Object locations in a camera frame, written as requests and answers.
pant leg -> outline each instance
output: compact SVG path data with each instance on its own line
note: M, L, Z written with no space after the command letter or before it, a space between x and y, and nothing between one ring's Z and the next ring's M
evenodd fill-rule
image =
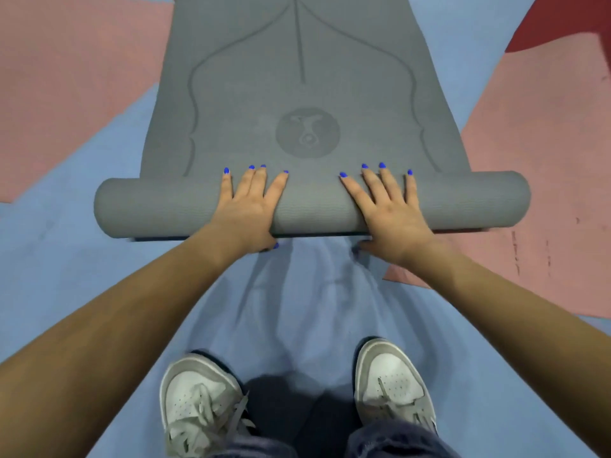
M240 435L210 458L298 458L286 443L264 437Z
M401 420L381 420L353 432L346 458L460 458L437 434Z

person's left arm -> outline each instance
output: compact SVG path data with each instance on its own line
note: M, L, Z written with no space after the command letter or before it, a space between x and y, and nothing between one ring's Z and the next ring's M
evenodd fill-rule
M233 195L225 174L209 224L0 364L0 455L85 457L210 285L276 244L287 178L264 194L266 170L248 170Z

shoe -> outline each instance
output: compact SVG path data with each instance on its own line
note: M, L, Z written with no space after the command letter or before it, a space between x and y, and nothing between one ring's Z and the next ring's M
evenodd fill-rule
M386 339L371 339L359 351L355 403L364 426L400 419L437 433L435 410L422 377L408 356Z
M191 353L166 370L161 389L165 451L179 458L201 458L221 450L235 435L256 435L235 377L217 362Z

rolled yoga mat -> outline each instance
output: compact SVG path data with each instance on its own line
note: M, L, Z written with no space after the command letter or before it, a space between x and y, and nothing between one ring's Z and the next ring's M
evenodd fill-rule
M529 206L521 175L470 171L408 0L176 0L140 178L105 181L95 216L115 238L185 237L225 167L236 186L264 163L290 172L273 234L363 234L339 172L379 161L414 170L433 229Z

hand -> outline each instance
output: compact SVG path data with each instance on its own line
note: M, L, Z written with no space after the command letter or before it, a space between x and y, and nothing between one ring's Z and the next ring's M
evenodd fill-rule
M230 234L241 255L276 246L270 234L271 221L288 179L288 171L279 174L264 194L267 169L265 166L256 170L253 165L250 167L235 194L231 174L223 175L219 204L209 223L210 227Z
M359 245L380 259L409 267L422 246L435 241L434 234L420 212L416 178L414 175L405 177L403 198L401 188L390 170L380 168L381 181L365 164L362 173L373 199L352 177L342 173L340 178L363 212L373 237L371 241L362 241Z

